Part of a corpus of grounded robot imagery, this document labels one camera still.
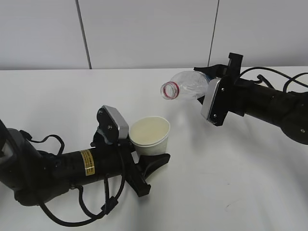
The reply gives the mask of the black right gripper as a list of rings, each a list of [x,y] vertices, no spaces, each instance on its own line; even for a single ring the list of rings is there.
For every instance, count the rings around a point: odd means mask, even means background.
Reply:
[[[230,52],[228,64],[216,64],[208,67],[195,67],[209,77],[219,78],[216,90],[216,116],[225,117],[229,112],[239,116],[255,114],[253,108],[253,82],[240,77],[243,55]]]

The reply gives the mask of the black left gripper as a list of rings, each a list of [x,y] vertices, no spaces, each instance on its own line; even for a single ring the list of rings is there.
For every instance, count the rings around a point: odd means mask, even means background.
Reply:
[[[128,140],[110,144],[98,131],[93,136],[91,147],[96,180],[121,175],[138,197],[149,194],[151,186],[145,179],[167,164],[171,157],[170,154],[140,155],[135,163],[131,154],[134,149]]]

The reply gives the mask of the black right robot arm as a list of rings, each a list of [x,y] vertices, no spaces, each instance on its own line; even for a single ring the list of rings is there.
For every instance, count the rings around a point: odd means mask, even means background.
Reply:
[[[209,84],[205,95],[198,98],[201,114],[212,125],[219,127],[229,112],[239,116],[250,115],[279,127],[290,139],[308,143],[308,94],[287,91],[300,75],[287,76],[283,90],[276,90],[262,75],[258,80],[243,79],[243,56],[230,53],[227,65],[195,67],[205,74]]]

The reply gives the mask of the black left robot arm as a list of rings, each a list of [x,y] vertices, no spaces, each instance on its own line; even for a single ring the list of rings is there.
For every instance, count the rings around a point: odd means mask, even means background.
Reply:
[[[102,136],[95,135],[89,149],[52,154],[35,149],[25,131],[1,125],[0,180],[24,206],[46,203],[76,186],[119,175],[143,197],[151,189],[146,179],[167,164],[170,155],[141,155],[135,163],[133,151],[129,140],[107,144]]]

